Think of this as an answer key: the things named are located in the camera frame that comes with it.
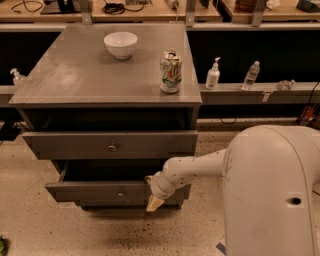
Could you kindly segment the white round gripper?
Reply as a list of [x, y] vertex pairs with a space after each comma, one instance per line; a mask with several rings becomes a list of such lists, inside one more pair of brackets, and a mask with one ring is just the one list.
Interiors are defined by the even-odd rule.
[[145, 181], [150, 184], [152, 195], [149, 197], [146, 207], [147, 212], [155, 212], [175, 192], [175, 186], [169, 181], [163, 172], [148, 175]]

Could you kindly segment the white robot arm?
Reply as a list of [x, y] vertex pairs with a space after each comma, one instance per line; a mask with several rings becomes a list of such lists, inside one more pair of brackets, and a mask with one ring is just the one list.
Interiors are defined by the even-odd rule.
[[319, 256], [313, 186], [320, 181], [320, 131], [260, 125], [227, 148], [173, 157], [146, 178], [153, 212], [200, 176], [222, 177], [226, 256]]

